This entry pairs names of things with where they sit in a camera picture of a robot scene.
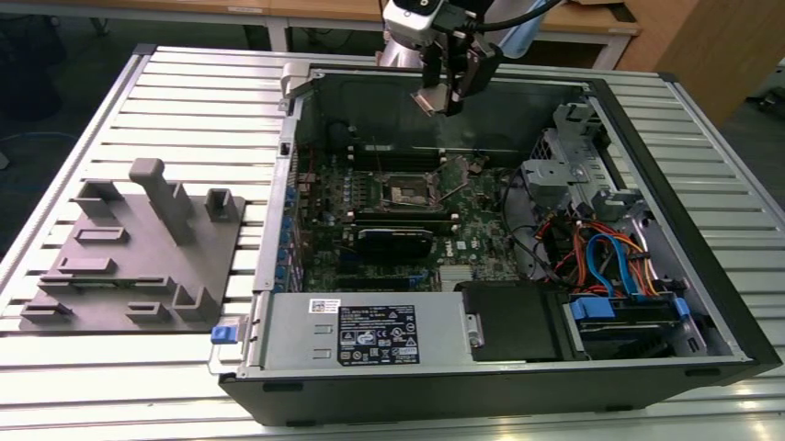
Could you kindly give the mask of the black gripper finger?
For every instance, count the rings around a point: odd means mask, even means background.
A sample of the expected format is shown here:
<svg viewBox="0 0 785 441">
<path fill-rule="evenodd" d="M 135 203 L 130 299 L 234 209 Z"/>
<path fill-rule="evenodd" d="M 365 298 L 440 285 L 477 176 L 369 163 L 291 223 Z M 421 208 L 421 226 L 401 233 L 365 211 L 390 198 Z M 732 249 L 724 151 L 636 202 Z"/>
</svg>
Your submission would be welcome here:
<svg viewBox="0 0 785 441">
<path fill-rule="evenodd" d="M 449 117 L 461 113 L 464 99 L 486 89 L 504 58 L 501 48 L 493 43 L 462 44 L 449 51 L 445 111 Z"/>
<path fill-rule="evenodd" d="M 433 43 L 421 50 L 422 89 L 429 94 L 437 92 L 442 74 L 442 48 Z"/>
</svg>

